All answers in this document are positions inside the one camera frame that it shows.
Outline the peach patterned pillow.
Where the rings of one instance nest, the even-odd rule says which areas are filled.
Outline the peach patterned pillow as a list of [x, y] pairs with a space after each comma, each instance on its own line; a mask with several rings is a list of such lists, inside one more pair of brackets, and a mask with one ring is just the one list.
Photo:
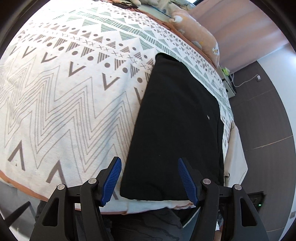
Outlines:
[[184, 9], [172, 10], [170, 15], [169, 22], [175, 29], [207, 55], [218, 68], [220, 51], [215, 37]]

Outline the white nightstand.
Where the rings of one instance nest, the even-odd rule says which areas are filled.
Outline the white nightstand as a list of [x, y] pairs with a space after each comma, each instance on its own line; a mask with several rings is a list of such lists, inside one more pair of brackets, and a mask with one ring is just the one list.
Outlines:
[[236, 95], [236, 90], [233, 84], [233, 79], [230, 73], [230, 70], [226, 67], [219, 67], [220, 70], [220, 78], [224, 84], [224, 87], [226, 89], [227, 92], [227, 96], [228, 98], [233, 98]]

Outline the patterned bedspread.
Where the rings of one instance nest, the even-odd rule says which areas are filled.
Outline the patterned bedspread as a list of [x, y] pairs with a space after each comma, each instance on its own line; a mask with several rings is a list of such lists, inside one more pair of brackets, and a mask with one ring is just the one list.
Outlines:
[[126, 160], [156, 54], [218, 101], [225, 161], [233, 114], [211, 59], [169, 25], [106, 1], [51, 1], [1, 57], [1, 181], [46, 200]]

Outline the folded beige sheet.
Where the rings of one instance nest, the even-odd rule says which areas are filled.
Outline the folded beige sheet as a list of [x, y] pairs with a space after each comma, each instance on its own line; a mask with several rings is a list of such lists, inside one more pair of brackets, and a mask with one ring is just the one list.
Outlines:
[[247, 162], [241, 143], [238, 127], [231, 123], [228, 150], [224, 161], [224, 186], [232, 187], [242, 184], [248, 172]]

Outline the black button shirt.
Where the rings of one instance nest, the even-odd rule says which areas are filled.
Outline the black button shirt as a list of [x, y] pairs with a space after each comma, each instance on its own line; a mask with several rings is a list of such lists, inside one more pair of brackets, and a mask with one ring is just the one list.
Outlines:
[[135, 123], [120, 195], [144, 201], [187, 200], [178, 173], [186, 158], [223, 185], [224, 124], [217, 99], [175, 58], [159, 53]]

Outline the right pink curtain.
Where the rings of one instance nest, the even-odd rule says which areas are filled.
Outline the right pink curtain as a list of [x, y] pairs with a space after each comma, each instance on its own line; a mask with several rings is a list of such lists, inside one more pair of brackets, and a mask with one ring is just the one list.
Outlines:
[[278, 26], [251, 1], [202, 1], [189, 13], [216, 38], [219, 64], [231, 72], [288, 44]]

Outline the beige plush toy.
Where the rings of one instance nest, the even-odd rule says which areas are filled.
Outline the beige plush toy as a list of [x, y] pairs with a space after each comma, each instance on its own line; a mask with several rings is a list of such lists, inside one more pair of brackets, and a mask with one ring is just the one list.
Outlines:
[[136, 6], [141, 6], [142, 4], [147, 4], [150, 6], [158, 6], [159, 0], [130, 0]]

